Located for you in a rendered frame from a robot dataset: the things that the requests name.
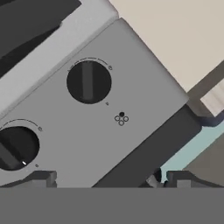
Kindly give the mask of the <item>grey stove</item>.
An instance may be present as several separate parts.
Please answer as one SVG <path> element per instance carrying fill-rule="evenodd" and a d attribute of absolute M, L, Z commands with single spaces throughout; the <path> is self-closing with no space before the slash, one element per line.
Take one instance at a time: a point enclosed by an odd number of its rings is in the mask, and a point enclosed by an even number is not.
<path fill-rule="evenodd" d="M 57 187 L 95 187 L 188 96 L 109 0 L 44 1 L 67 5 L 69 14 L 0 76 L 0 130 L 29 128 L 40 148 L 23 169 L 0 169 L 0 187 L 35 171 L 56 171 Z M 112 78 L 95 104 L 67 89 L 68 72 L 85 60 L 99 62 Z"/>

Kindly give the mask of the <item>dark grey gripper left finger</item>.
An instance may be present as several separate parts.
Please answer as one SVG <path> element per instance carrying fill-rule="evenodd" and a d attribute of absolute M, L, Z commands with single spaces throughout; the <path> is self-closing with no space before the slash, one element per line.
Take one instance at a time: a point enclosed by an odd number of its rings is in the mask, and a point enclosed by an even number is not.
<path fill-rule="evenodd" d="M 1 188 L 9 187 L 56 187 L 56 171 L 34 171 L 26 178 L 1 185 Z"/>

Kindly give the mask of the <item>dark oven door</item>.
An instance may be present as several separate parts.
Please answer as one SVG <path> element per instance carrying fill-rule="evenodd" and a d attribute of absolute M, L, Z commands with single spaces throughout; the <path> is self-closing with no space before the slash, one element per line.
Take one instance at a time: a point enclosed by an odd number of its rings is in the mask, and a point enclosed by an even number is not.
<path fill-rule="evenodd" d="M 139 187 L 201 129 L 197 116 L 187 105 L 183 106 L 94 187 Z"/>

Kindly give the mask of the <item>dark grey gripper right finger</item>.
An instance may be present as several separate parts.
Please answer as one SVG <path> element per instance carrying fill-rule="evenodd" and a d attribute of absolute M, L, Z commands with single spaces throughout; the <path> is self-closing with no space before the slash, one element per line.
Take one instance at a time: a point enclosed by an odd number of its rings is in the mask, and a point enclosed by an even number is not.
<path fill-rule="evenodd" d="M 168 171 L 166 178 L 164 186 L 169 188 L 223 188 L 223 185 L 198 178 L 190 171 Z"/>

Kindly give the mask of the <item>black stove knob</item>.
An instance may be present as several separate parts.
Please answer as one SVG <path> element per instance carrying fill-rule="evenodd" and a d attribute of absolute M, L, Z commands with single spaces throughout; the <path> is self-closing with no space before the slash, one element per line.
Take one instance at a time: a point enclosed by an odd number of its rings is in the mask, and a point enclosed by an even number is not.
<path fill-rule="evenodd" d="M 74 65 L 68 72 L 66 86 L 69 94 L 78 102 L 101 102 L 112 86 L 109 70 L 99 62 L 85 60 Z"/>
<path fill-rule="evenodd" d="M 0 169 L 23 169 L 35 159 L 39 148 L 39 138 L 29 128 L 14 126 L 0 130 Z"/>

